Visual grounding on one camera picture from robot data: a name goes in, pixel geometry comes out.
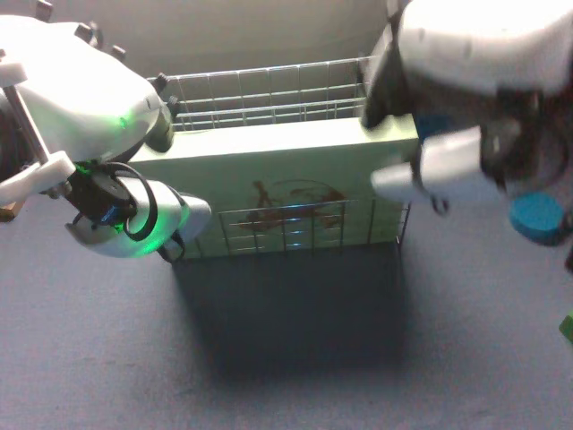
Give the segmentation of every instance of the gray background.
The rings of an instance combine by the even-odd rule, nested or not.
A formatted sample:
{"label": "gray background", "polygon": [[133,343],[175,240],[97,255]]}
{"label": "gray background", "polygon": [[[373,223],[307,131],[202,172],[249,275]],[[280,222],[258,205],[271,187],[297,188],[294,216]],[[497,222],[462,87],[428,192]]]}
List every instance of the gray background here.
{"label": "gray background", "polygon": [[[153,74],[368,51],[369,3],[152,2],[149,27],[145,1],[56,5],[106,22]],[[245,18],[265,4],[272,25]],[[505,213],[414,207],[399,282],[392,246],[175,269],[108,259],[67,236],[67,203],[31,198],[0,225],[0,429],[573,428],[566,250],[528,244]]]}

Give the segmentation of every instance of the metal rack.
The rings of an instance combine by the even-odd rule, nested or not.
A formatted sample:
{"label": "metal rack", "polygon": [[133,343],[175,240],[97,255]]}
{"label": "metal rack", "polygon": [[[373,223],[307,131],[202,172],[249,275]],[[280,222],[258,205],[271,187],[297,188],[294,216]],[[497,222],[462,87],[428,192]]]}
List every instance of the metal rack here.
{"label": "metal rack", "polygon": [[[359,116],[365,97],[357,81],[357,67],[369,57],[357,57],[309,64],[292,64],[234,70],[213,73],[193,73],[168,76],[168,85],[162,93],[165,101],[176,96],[182,103],[181,113],[175,122],[176,132],[200,131],[223,127],[249,125],[272,125]],[[361,202],[369,223],[365,243],[370,244],[374,226],[376,199]],[[301,204],[277,205],[239,211],[221,211],[215,215],[220,226],[221,241],[228,255],[258,254],[265,252],[266,224],[274,223],[274,232],[279,232],[283,253],[295,249],[310,249],[313,252],[324,247],[317,237],[321,230],[328,230],[329,241],[334,248],[346,245],[345,228],[349,211],[358,201],[301,202]],[[337,219],[332,227],[319,222],[319,211],[329,208],[327,216]],[[401,248],[410,213],[410,206],[396,205],[391,226],[398,232],[394,241]],[[301,219],[305,228],[288,231],[288,226]],[[291,240],[295,235],[306,237],[307,242]],[[193,254],[203,257],[201,238],[195,241]]]}
{"label": "metal rack", "polygon": [[356,68],[368,57],[169,76],[165,97],[182,102],[176,131],[357,116]]}

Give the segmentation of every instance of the robotic hand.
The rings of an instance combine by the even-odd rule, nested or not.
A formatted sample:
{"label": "robotic hand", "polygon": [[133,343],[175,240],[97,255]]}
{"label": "robotic hand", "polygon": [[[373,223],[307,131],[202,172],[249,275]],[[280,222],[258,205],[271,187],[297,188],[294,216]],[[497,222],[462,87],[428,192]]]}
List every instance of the robotic hand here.
{"label": "robotic hand", "polygon": [[520,198],[543,190],[573,203],[573,3],[563,0],[388,0],[389,23],[359,72],[363,127],[386,116],[447,116],[448,133],[404,163],[373,172],[402,202]]}
{"label": "robotic hand", "polygon": [[125,52],[102,52],[91,24],[0,16],[0,205],[36,193],[63,196],[79,214],[66,225],[104,255],[184,255],[210,219],[209,205],[148,181],[125,164],[147,143],[165,152],[177,100],[165,105],[153,84],[123,65]]}

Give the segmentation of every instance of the blue round object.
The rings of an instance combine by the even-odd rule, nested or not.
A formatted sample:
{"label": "blue round object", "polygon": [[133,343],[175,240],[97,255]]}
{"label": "blue round object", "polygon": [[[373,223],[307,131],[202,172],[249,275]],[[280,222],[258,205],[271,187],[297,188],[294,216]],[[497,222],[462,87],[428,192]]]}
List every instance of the blue round object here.
{"label": "blue round object", "polygon": [[513,228],[528,239],[550,245],[561,233],[565,211],[546,193],[532,193],[516,199],[509,210]]}

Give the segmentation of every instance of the pale green box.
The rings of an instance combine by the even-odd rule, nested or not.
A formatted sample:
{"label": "pale green box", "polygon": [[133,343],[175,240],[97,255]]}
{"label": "pale green box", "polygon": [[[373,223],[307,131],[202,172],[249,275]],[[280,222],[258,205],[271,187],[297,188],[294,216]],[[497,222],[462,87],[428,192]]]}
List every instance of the pale green box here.
{"label": "pale green box", "polygon": [[[416,144],[409,116],[373,133],[349,118],[177,133],[167,154],[141,149],[130,164],[209,202],[202,256],[254,254],[394,240],[403,206],[374,199],[370,174]],[[200,256],[188,247],[187,257]]]}

